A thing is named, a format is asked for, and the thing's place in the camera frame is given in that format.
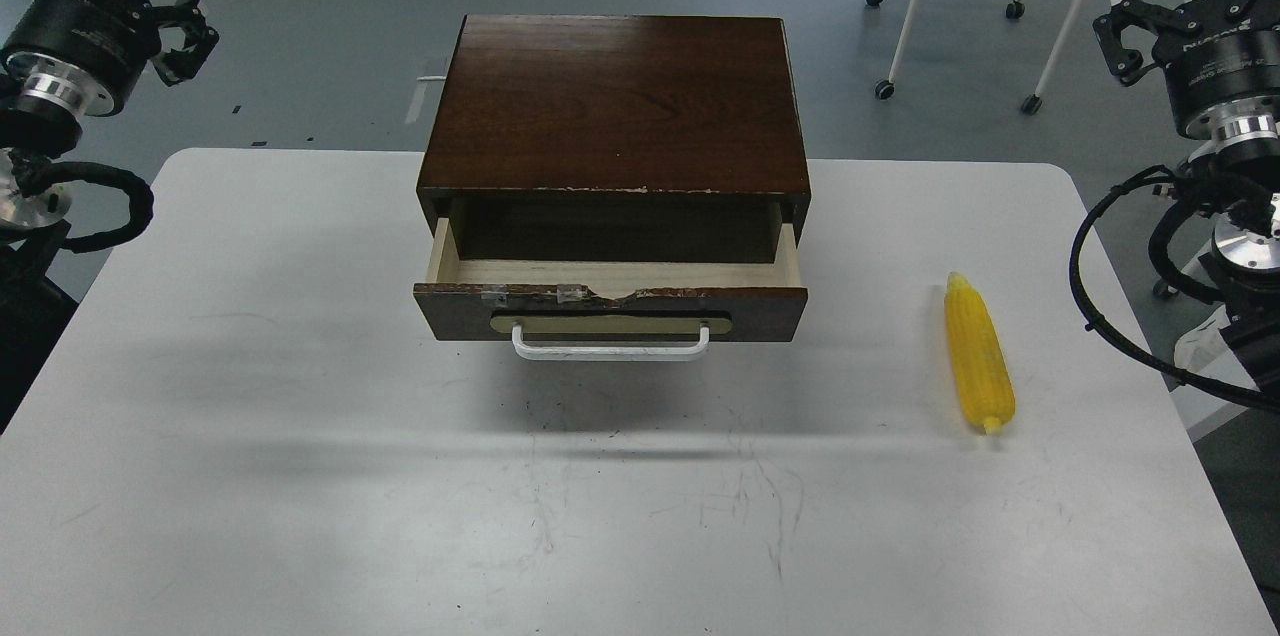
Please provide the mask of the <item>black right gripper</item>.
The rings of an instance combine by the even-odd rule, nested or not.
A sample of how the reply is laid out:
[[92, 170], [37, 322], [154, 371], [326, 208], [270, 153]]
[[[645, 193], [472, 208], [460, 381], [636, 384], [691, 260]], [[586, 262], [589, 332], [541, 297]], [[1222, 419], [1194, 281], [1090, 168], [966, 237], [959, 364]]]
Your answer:
[[[1161, 68], [1178, 134], [1210, 139], [1222, 118], [1277, 116], [1277, 0], [1193, 0], [1176, 10], [1120, 0], [1092, 27], [1119, 84]], [[1190, 24], [1190, 33], [1176, 31]], [[1123, 42], [1129, 27], [1157, 35], [1153, 61]]]

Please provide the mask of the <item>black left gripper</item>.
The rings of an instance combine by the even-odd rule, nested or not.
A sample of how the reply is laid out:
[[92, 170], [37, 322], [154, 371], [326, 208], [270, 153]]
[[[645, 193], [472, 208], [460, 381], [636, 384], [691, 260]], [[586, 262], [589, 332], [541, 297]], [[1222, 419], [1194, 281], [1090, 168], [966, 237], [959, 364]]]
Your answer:
[[[151, 6], [148, 0], [33, 0], [3, 45], [3, 67], [23, 81], [40, 67], [78, 72], [74, 107], [88, 116], [123, 111], [151, 61], [166, 86], [192, 81], [220, 42], [201, 0]], [[160, 52], [160, 29], [180, 29], [180, 49]]]

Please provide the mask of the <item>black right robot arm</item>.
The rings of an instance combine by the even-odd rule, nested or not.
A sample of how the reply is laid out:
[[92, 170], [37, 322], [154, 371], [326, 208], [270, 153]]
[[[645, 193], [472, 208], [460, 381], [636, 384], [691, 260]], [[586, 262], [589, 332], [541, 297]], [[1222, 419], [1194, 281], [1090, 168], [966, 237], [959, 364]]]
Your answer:
[[[1178, 134], [1203, 152], [1180, 168], [1144, 168], [1108, 189], [1074, 235], [1068, 280], [1085, 321], [1107, 344], [1181, 385], [1245, 408], [1276, 412], [1279, 385], [1279, 0], [1189, 0], [1160, 6], [1114, 0], [1092, 29], [1120, 84], [1164, 76]], [[1224, 305], [1226, 348], [1251, 378], [1235, 386], [1144, 352], [1089, 298], [1080, 253], [1094, 223], [1140, 188], [1164, 191], [1171, 206], [1147, 244], [1166, 288]]]

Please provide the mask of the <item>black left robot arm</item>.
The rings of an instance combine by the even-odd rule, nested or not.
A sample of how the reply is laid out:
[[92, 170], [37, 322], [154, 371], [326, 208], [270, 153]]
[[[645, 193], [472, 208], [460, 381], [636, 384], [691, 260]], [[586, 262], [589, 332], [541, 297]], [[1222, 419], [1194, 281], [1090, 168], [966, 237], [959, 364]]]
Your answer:
[[[3, 44], [3, 422], [9, 424], [77, 303], [47, 275], [56, 253], [93, 253], [141, 235], [154, 218], [142, 177], [69, 161], [87, 116], [122, 113], [145, 67], [165, 84], [193, 79], [219, 44], [201, 0], [33, 0]], [[116, 229], [70, 235], [69, 186], [127, 200]]]

